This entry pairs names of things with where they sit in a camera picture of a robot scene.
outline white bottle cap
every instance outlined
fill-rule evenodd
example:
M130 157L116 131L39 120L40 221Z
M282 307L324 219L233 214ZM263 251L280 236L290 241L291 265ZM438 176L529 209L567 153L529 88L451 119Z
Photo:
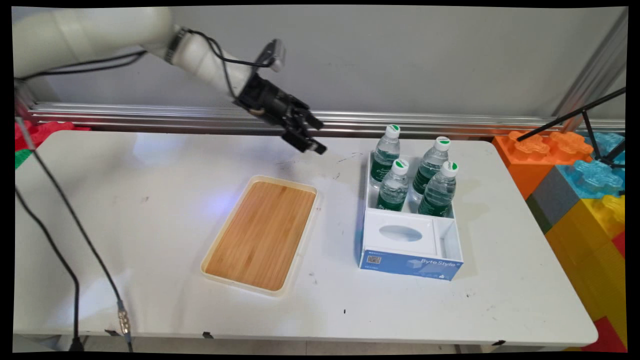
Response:
M446 136L438 136L436 138L436 144L433 145L438 151L447 151L451 146L451 140Z
M400 136L400 127L398 125L387 125L385 135L391 139L397 139Z
M440 172L446 177L455 177L458 173L458 164L453 161L445 161Z
M396 175L405 175L409 171L409 163L402 159L396 159L391 166L391 171Z

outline robotic arm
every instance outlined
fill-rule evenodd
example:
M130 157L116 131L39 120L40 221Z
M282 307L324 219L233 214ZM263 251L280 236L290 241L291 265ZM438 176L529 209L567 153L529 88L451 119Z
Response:
M326 150L307 131L305 123L316 129L324 125L307 104L262 79L258 66L247 66L219 47L223 59L216 56L206 35L175 25L167 7L69 9L29 16L13 25L13 76L104 58L133 45L194 74L253 116L283 127L282 138L299 151ZM284 55L282 41L275 39L251 65L278 72Z

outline bamboo tray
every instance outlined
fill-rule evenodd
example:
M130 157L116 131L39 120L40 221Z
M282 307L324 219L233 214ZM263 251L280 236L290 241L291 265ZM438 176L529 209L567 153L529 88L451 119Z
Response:
M254 176L200 265L211 280L279 296L302 258L314 187Z

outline plastic water bottle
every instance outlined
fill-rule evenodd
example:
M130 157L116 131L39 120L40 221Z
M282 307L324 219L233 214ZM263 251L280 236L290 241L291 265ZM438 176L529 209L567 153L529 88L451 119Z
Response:
M451 146L451 140L449 140L448 137L438 136L432 148L424 153L422 161L420 162L420 167L415 173L415 178L413 179L413 191L411 196L416 202L420 202L420 200L422 200L424 189L429 183L429 180L431 180L431 178L440 171L442 164L449 160L449 146Z
M401 211L409 189L409 179L406 176L409 163L402 159L394 160L391 171L387 172L380 192L378 193L378 209Z
M380 187L380 182L391 169L395 159L400 157L400 127L389 125L385 130L376 150L373 153L373 163L371 164L371 184L375 188Z
M456 193L457 173L458 164L451 161L445 161L442 164L440 172L427 184L420 206L418 206L418 214L442 217L447 213L453 195Z

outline floor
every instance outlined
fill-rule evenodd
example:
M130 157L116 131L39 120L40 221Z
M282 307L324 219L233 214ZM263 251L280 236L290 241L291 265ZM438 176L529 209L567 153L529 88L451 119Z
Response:
M24 339L14 336L14 352L38 351L42 347L32 342L29 348ZM126 352L127 345L119 336L84 336L85 351ZM38 340L54 347L51 340ZM404 343L351 343L337 341L271 341L271 340L219 340L182 338L134 338L136 352L174 354L234 354L234 355L412 355L456 354L456 345L404 344Z

